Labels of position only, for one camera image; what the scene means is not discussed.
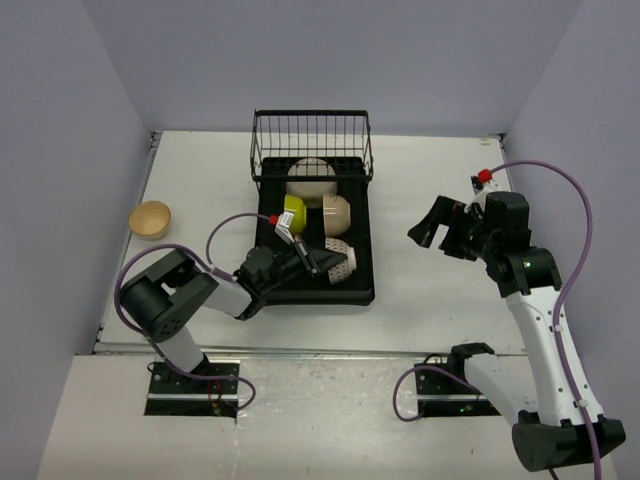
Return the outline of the beige floral bowl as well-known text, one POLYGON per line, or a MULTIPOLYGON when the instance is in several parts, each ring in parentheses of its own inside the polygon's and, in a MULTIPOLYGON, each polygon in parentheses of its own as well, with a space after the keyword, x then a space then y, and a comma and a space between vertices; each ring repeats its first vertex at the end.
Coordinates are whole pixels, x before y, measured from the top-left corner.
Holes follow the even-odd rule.
POLYGON ((171 210, 160 201, 151 200, 137 205, 129 214, 130 231, 146 240, 158 240, 169 231, 171 210))

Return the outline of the blue patterned bowl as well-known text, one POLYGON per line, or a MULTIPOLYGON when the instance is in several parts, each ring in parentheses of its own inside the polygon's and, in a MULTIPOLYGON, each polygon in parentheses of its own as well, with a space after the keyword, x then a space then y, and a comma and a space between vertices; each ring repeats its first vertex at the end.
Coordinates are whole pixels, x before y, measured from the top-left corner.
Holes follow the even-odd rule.
POLYGON ((343 254, 346 259, 328 271, 328 278, 331 285, 336 285, 346 281, 357 269, 357 259, 355 249, 347 242, 338 238, 327 237, 325 248, 334 253, 343 254))

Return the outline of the beige bowl with leaf print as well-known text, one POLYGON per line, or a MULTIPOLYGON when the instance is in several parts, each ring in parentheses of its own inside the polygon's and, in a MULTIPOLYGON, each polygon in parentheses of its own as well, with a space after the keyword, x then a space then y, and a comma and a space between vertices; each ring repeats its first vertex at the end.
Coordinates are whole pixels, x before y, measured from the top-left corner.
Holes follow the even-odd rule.
POLYGON ((351 226, 351 205, 340 195, 324 194, 322 198, 324 233, 327 237, 339 237, 351 226))

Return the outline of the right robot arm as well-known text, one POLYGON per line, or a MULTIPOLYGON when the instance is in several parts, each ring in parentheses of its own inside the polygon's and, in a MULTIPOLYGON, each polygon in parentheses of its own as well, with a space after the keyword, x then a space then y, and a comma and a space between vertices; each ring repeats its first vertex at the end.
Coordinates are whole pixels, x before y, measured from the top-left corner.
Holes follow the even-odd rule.
POLYGON ((551 252, 531 244, 529 204, 519 193, 484 190, 466 205, 439 196, 408 236, 461 260, 482 260, 521 334, 534 388, 525 386, 484 343, 453 347, 446 364, 456 392, 478 391, 511 428, 514 450, 530 472, 593 464, 622 445, 621 421, 595 398, 560 303, 562 280, 551 252))

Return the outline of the yellow-green bowl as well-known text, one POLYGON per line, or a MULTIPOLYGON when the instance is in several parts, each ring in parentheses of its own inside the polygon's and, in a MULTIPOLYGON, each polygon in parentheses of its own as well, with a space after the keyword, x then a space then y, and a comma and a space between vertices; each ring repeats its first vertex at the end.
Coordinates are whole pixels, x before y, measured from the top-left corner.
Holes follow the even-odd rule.
POLYGON ((284 196, 284 210, 293 215, 293 220, 289 226, 292 235, 301 234, 307 225, 307 206, 305 202, 294 195, 284 196))

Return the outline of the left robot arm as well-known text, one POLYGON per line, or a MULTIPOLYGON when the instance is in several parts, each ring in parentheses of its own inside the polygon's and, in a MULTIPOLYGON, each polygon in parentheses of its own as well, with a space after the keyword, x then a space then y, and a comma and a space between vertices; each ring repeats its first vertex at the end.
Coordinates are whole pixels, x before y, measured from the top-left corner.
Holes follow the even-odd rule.
POLYGON ((335 238, 328 238, 322 247, 297 238, 280 253, 254 247, 231 275, 207 266, 183 245, 162 244, 123 267, 116 280, 114 307, 122 322, 142 335, 173 370, 174 383, 195 393, 206 381, 224 378, 208 376, 206 355, 187 328, 200 308, 247 320, 266 305, 268 293, 291 280, 326 277, 336 284, 356 269, 354 248, 335 238))

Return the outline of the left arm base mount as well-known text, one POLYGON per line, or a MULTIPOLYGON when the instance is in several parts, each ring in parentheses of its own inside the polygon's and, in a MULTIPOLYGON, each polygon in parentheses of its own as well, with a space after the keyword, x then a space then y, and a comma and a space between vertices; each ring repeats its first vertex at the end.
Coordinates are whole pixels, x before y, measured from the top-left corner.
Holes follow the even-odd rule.
POLYGON ((164 362, 152 362, 147 370, 150 382, 145 416, 237 418, 237 381, 188 379, 164 362))

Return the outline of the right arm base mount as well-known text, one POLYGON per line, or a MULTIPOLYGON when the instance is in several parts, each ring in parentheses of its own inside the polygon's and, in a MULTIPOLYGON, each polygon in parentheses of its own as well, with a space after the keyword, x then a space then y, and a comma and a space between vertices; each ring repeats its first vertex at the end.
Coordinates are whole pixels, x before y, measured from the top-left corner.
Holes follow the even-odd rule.
POLYGON ((435 371, 415 373, 419 418, 499 416, 482 395, 435 371))

